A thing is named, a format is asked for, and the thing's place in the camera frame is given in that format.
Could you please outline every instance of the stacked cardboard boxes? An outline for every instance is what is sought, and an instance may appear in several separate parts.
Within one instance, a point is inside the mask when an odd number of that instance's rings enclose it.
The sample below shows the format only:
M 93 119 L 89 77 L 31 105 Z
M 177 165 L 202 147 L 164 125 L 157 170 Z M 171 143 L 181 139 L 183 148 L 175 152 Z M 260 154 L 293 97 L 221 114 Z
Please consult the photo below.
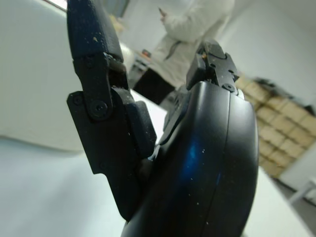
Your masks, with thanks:
M 278 177 L 316 141 L 316 118 L 296 103 L 273 96 L 245 77 L 236 85 L 257 114 L 259 164 L 268 174 Z

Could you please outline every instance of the hand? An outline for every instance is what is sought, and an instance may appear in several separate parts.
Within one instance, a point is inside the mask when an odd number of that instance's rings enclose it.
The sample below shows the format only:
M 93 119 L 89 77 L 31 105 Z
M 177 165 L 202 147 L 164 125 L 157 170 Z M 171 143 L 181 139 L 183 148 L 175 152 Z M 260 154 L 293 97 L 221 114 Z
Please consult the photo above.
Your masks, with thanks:
M 161 8 L 159 8 L 159 12 L 160 12 L 160 15 L 161 15 L 161 21 L 164 22 L 165 21 L 165 18 L 167 16 L 167 13 L 165 13 Z
M 162 17 L 160 18 L 160 21 L 162 21 L 162 23 L 164 23 L 164 21 L 166 20 L 166 16 L 167 16 L 167 15 L 162 16 Z

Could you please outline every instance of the cardboard box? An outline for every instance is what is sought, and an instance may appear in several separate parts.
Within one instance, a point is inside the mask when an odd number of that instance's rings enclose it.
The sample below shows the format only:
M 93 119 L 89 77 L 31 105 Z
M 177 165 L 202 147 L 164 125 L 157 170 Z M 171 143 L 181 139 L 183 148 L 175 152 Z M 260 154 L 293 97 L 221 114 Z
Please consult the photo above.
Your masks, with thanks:
M 271 97 L 270 92 L 255 81 L 248 84 L 243 91 L 245 94 L 250 95 L 261 103 L 265 103 Z
M 259 138 L 259 153 L 262 156 L 269 157 L 269 155 L 275 150 L 275 146 L 267 143 L 262 138 Z
M 262 106 L 260 109 L 258 109 L 256 114 L 258 118 L 265 122 L 271 122 L 278 115 L 277 111 L 267 106 Z
M 235 85 L 237 88 L 243 90 L 248 84 L 250 84 L 252 81 L 247 79 L 245 75 L 241 75 L 239 79 L 235 82 Z
M 245 95 L 245 100 L 249 101 L 252 104 L 253 109 L 255 111 L 257 111 L 257 109 L 262 105 L 260 103 L 260 101 L 256 100 L 255 98 L 251 97 L 250 95 L 247 95 L 246 93 L 244 95 Z
M 281 166 L 278 166 L 277 164 L 266 160 L 262 166 L 261 166 L 265 172 L 269 175 L 271 175 L 272 177 L 277 178 L 282 172 L 283 172 L 283 168 Z
M 283 168 L 287 168 L 294 161 L 294 158 L 291 158 L 285 152 L 280 150 L 274 151 L 269 155 L 268 159 Z
M 305 152 L 303 147 L 293 142 L 291 139 L 286 139 L 280 146 L 280 150 L 284 151 L 293 158 L 298 158 Z
M 287 134 L 290 130 L 295 127 L 295 123 L 284 115 L 277 115 L 270 124 L 284 134 Z
M 303 109 L 302 107 L 300 107 L 292 101 L 288 101 L 280 109 L 280 112 L 295 122 L 301 121 L 308 114 L 305 109 Z
M 258 132 L 260 133 L 262 128 L 264 128 L 266 126 L 266 123 L 264 121 L 262 121 L 261 119 L 257 119 L 257 126 L 258 126 Z
M 287 98 L 282 96 L 273 96 L 267 101 L 267 105 L 272 109 L 279 111 L 287 102 Z
M 281 145 L 285 141 L 285 136 L 276 131 L 271 126 L 265 126 L 260 131 L 260 137 L 263 138 L 266 142 L 270 142 L 275 147 L 279 147 L 279 145 Z
M 315 141 L 315 137 L 312 137 L 306 130 L 298 126 L 288 136 L 305 148 L 308 148 Z
M 307 115 L 302 121 L 300 121 L 300 125 L 311 135 L 316 136 L 316 118 L 314 116 Z
M 266 161 L 266 158 L 263 156 L 259 156 L 259 165 L 263 165 L 263 163 Z

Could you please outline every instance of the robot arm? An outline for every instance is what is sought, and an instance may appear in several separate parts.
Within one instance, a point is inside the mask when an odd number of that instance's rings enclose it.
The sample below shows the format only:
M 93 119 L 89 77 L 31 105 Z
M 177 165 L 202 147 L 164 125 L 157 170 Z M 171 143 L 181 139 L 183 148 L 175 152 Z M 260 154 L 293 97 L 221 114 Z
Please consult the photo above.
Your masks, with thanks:
M 155 148 L 106 12 L 69 0 L 67 15 L 83 89 L 67 103 L 93 173 L 107 176 L 127 221 L 122 237 L 239 237 L 255 194 L 258 135 L 231 57 L 215 41 L 200 45 Z

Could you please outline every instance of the black pants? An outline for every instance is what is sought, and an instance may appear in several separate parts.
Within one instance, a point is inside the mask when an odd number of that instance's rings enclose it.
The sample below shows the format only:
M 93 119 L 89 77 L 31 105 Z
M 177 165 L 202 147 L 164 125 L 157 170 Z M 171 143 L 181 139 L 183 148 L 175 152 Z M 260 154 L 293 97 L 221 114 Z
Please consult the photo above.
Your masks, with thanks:
M 158 73 L 148 69 L 136 83 L 134 90 L 159 105 L 174 87 Z

